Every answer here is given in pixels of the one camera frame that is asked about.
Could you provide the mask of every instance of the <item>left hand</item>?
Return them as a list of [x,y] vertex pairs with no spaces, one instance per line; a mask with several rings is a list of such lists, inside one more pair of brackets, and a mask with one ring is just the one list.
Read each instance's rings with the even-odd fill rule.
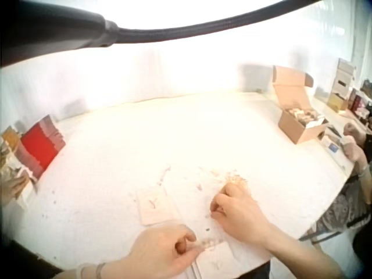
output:
[[345,156],[352,162],[357,163],[359,170],[362,170],[367,164],[367,158],[360,146],[350,142],[342,146]]
[[5,182],[1,182],[1,205],[7,205],[16,194],[21,191],[28,181],[27,174],[22,174],[18,178],[13,178]]
[[122,269],[122,277],[117,278],[174,277],[189,267],[203,252],[201,247],[189,247],[187,241],[196,241],[196,236],[185,225],[149,228],[139,235],[127,257],[113,263],[116,266],[113,270]]

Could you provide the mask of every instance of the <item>paper scrap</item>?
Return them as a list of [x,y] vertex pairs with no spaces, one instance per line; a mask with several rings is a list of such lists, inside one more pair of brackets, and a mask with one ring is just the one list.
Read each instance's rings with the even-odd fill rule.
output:
[[139,213],[143,225],[173,219],[168,196],[163,188],[148,188],[137,192]]
[[196,259],[196,265],[202,278],[231,279],[243,273],[227,242],[206,249]]

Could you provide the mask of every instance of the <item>hand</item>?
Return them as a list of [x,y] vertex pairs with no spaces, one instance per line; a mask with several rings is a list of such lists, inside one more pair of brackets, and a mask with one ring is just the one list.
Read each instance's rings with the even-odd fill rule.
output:
[[359,131],[352,123],[345,125],[344,135],[351,135],[359,146],[363,146],[366,142],[366,133]]
[[210,204],[212,218],[239,241],[262,246],[272,226],[248,190],[227,183]]
[[196,236],[185,225],[150,228],[139,235],[127,257],[113,263],[116,267],[112,270],[122,267],[121,277],[108,275],[107,278],[174,277],[189,267],[203,252],[203,248],[191,246],[188,241],[196,241]]
[[355,143],[349,143],[342,145],[342,149],[344,150],[345,156],[352,162],[356,162],[358,165],[359,170],[363,170],[363,168],[368,164],[366,155],[360,146]]
[[28,181],[27,175],[13,178],[1,183],[1,206],[7,205],[21,191]]

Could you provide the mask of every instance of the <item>wrist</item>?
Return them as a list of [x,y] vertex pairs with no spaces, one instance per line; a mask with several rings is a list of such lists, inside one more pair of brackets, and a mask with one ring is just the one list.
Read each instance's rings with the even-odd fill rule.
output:
[[358,142],[358,145],[362,148],[364,148],[364,143],[366,143],[366,139],[367,139],[367,134],[362,134],[360,136],[360,140]]
[[267,228],[262,234],[262,239],[257,244],[270,251],[273,239],[276,239],[276,235],[278,235],[280,232],[281,231],[278,229],[278,227],[276,227],[274,224],[268,223]]
[[365,156],[361,156],[356,163],[358,174],[360,174],[368,166],[367,158]]
[[101,270],[102,279],[123,279],[137,277],[131,270],[131,265],[128,263],[127,257],[121,260],[115,260],[107,263]]

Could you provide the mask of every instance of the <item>sleeve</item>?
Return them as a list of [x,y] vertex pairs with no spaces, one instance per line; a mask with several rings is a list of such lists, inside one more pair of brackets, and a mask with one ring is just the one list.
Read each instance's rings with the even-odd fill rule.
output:
[[367,134],[366,142],[363,148],[364,154],[366,154],[367,161],[372,161],[372,135]]

